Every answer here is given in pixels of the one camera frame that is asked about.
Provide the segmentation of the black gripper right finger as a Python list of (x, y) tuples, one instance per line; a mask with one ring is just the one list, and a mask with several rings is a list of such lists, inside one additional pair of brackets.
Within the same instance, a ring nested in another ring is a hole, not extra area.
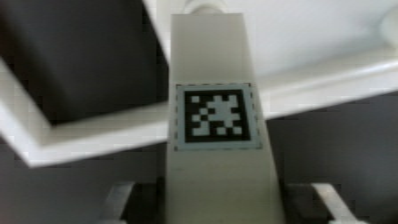
[(348, 208), (330, 183), (286, 184), (286, 224), (369, 224)]

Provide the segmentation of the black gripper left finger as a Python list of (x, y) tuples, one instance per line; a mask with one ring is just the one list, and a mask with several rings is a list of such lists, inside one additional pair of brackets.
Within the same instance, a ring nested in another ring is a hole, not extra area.
[(163, 224), (154, 183), (113, 184), (95, 224)]

